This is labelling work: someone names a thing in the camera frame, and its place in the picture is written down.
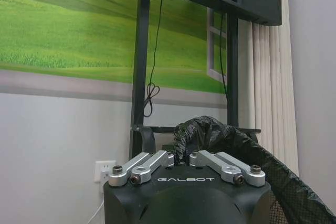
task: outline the screw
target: screw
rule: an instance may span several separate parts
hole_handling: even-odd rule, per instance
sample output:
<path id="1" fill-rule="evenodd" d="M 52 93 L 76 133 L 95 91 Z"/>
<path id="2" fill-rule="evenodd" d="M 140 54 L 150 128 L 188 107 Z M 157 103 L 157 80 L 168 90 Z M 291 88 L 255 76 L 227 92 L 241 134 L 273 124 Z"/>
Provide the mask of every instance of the screw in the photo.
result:
<path id="1" fill-rule="evenodd" d="M 240 185 L 244 182 L 244 177 L 243 177 L 242 175 L 236 175 L 236 176 L 234 176 L 234 178 L 233 178 L 233 182 L 234 182 L 236 185 L 240 186 Z"/>
<path id="2" fill-rule="evenodd" d="M 122 166 L 116 165 L 112 168 L 112 172 L 115 175 L 121 174 L 122 173 Z"/>
<path id="3" fill-rule="evenodd" d="M 130 177 L 130 181 L 133 185 L 138 185 L 140 183 L 140 176 L 137 174 L 134 174 Z"/>
<path id="4" fill-rule="evenodd" d="M 254 174 L 260 174 L 261 173 L 261 167 L 259 165 L 253 165 L 251 166 L 251 172 Z"/>

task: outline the white wall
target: white wall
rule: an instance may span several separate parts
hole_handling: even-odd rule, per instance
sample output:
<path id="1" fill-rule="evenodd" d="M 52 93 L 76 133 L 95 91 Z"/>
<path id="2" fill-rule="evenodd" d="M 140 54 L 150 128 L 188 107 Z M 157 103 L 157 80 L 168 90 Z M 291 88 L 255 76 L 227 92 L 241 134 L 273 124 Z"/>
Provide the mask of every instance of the white wall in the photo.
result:
<path id="1" fill-rule="evenodd" d="M 336 0 L 289 0 L 300 177 L 336 213 Z"/>
<path id="2" fill-rule="evenodd" d="M 130 113 L 129 102 L 0 93 L 0 223 L 87 223 L 101 203 L 94 162 L 127 160 Z M 226 110 L 155 105 L 146 124 L 199 115 L 226 121 Z"/>

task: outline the electrical outlet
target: electrical outlet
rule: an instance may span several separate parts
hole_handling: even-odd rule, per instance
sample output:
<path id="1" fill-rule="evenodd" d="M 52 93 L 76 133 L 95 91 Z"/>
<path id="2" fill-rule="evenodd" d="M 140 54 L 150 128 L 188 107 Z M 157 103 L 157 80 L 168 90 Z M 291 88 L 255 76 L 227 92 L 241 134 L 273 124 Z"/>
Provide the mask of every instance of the electrical outlet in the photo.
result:
<path id="1" fill-rule="evenodd" d="M 113 166 L 116 165 L 115 160 L 109 160 L 109 161 L 96 161 L 96 166 L 94 168 L 95 171 L 95 177 L 94 182 L 98 183 L 100 182 L 100 173 L 106 172 L 106 171 L 112 171 Z"/>
<path id="2" fill-rule="evenodd" d="M 99 185 L 99 191 L 103 194 L 104 193 L 104 185 L 109 180 L 109 175 L 111 171 L 102 171 L 100 172 L 100 185 Z"/>

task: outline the black cable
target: black cable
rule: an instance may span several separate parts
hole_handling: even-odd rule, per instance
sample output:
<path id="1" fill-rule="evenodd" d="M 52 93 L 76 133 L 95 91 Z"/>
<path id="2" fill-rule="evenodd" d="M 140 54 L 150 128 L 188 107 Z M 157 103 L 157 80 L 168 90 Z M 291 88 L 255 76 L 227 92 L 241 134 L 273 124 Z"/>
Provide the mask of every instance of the black cable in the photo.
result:
<path id="1" fill-rule="evenodd" d="M 153 114 L 152 98 L 160 92 L 160 87 L 155 85 L 155 83 L 152 80 L 153 80 L 153 73 L 154 73 L 155 63 L 156 63 L 157 43 L 159 41 L 159 29 L 160 29 L 160 23 L 161 23 L 162 3 L 163 3 L 163 0 L 160 1 L 159 21 L 158 21 L 158 25 L 157 25 L 158 27 L 157 27 L 157 30 L 156 30 L 155 48 L 154 48 L 154 56 L 153 56 L 154 62 L 153 62 L 151 75 L 150 75 L 150 78 L 149 78 L 149 83 L 147 84 L 147 88 L 146 88 L 147 98 L 145 99 L 142 112 L 141 112 L 141 114 L 139 114 L 139 116 L 136 120 L 136 124 L 138 124 L 138 120 L 139 120 L 140 116 L 143 115 L 145 118 L 149 118 Z M 149 104 L 149 106 L 150 106 L 150 113 L 148 115 L 145 115 L 144 110 L 145 110 L 147 104 Z"/>
<path id="2" fill-rule="evenodd" d="M 226 101 L 228 102 L 228 96 L 227 96 L 227 90 L 226 90 L 226 84 L 224 79 L 224 71 L 223 71 L 223 60 L 222 60 L 222 31 L 223 31 L 223 17 L 224 13 L 221 15 L 221 21 L 220 21 L 220 31 L 219 31 L 219 61 L 220 61 L 220 71 L 222 72 L 222 80 L 223 80 L 223 86 L 224 86 L 224 98 L 226 98 Z"/>

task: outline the silver metal bracket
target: silver metal bracket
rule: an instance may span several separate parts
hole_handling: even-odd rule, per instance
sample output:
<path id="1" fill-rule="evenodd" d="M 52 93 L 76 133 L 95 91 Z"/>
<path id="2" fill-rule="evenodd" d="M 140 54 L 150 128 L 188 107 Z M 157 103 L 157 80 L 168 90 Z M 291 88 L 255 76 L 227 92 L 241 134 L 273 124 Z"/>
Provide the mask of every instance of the silver metal bracket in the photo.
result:
<path id="1" fill-rule="evenodd" d="M 190 154 L 191 166 L 209 166 L 215 172 L 221 175 L 222 180 L 235 185 L 241 185 L 244 177 L 241 170 L 234 165 L 227 164 L 223 160 L 216 157 L 205 150 Z"/>
<path id="2" fill-rule="evenodd" d="M 113 187 L 123 186 L 127 183 L 128 178 L 131 176 L 132 168 L 141 165 L 147 161 L 151 155 L 146 152 L 142 152 L 136 157 L 129 160 L 122 166 L 115 166 L 112 169 L 112 174 L 109 176 L 109 185 Z"/>
<path id="3" fill-rule="evenodd" d="M 260 166 L 249 166 L 225 152 L 218 152 L 215 156 L 231 165 L 238 166 L 248 184 L 252 186 L 263 186 L 265 184 L 266 175 Z"/>
<path id="4" fill-rule="evenodd" d="M 140 185 L 151 180 L 151 174 L 160 166 L 173 166 L 174 155 L 167 151 L 158 151 L 142 165 L 132 169 L 130 181 Z"/>

